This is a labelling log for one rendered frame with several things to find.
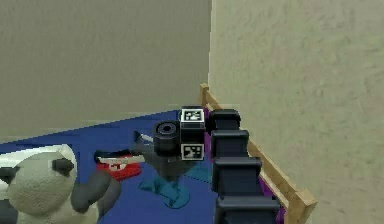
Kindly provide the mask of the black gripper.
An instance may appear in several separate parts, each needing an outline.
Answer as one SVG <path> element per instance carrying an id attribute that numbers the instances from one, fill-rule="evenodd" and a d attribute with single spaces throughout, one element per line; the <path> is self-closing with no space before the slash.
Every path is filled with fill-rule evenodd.
<path id="1" fill-rule="evenodd" d="M 149 163 L 157 174 L 168 182 L 177 182 L 186 172 L 187 167 L 181 160 L 180 122 L 165 120 L 155 124 L 152 137 L 135 131 L 134 141 L 153 142 Z M 112 152 L 96 151 L 94 160 L 104 164 L 134 164 L 143 163 L 143 155 L 130 153 L 113 154 Z"/>

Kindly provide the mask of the blue toy model airplane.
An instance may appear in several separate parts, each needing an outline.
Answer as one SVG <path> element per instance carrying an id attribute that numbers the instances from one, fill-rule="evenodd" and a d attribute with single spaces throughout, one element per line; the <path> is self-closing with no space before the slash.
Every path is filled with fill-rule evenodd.
<path id="1" fill-rule="evenodd" d="M 202 164 L 197 164 L 182 174 L 182 177 L 210 184 L 212 171 Z M 161 196 L 164 204 L 170 209 L 181 209 L 185 207 L 191 198 L 189 189 L 180 183 L 179 177 L 169 181 L 157 175 L 153 179 L 144 179 L 141 181 L 138 188 L 142 191 Z"/>

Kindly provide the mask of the red and white flat object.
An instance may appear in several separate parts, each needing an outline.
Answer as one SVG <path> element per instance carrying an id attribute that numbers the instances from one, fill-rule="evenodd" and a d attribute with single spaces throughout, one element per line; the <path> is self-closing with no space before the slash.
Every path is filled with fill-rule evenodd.
<path id="1" fill-rule="evenodd" d="M 137 163 L 128 164 L 128 165 L 126 164 L 111 165 L 111 164 L 97 163 L 96 169 L 106 171 L 117 181 L 123 181 L 125 179 L 137 176 L 141 173 L 141 167 Z"/>

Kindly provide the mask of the black and white panda plush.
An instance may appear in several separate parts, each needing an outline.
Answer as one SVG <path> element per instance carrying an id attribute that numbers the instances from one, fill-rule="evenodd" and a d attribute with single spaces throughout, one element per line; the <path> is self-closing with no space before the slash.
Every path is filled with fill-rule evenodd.
<path id="1" fill-rule="evenodd" d="M 0 168 L 7 184 L 0 224 L 98 224 L 118 201 L 122 186 L 105 171 L 77 181 L 77 164 L 56 152 Z"/>

